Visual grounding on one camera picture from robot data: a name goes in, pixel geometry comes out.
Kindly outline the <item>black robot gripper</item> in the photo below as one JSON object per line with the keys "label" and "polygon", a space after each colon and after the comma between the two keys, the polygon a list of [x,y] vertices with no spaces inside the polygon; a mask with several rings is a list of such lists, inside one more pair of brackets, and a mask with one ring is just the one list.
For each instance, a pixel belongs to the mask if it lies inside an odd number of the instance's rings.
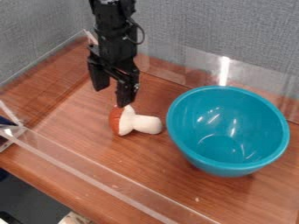
{"label": "black robot gripper", "polygon": [[88,73],[96,91],[116,80],[116,105],[123,108],[136,99],[139,68],[136,67],[136,44],[127,35],[107,37],[98,33],[98,45],[88,44]]}

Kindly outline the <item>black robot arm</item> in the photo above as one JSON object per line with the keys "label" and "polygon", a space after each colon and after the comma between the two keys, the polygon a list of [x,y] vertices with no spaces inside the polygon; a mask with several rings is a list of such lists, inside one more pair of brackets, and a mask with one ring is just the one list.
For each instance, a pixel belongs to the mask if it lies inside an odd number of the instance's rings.
{"label": "black robot arm", "polygon": [[96,91],[116,80],[116,105],[135,101],[139,90],[139,68],[135,63],[139,24],[132,19],[136,0],[88,0],[95,16],[98,44],[88,45],[88,73]]}

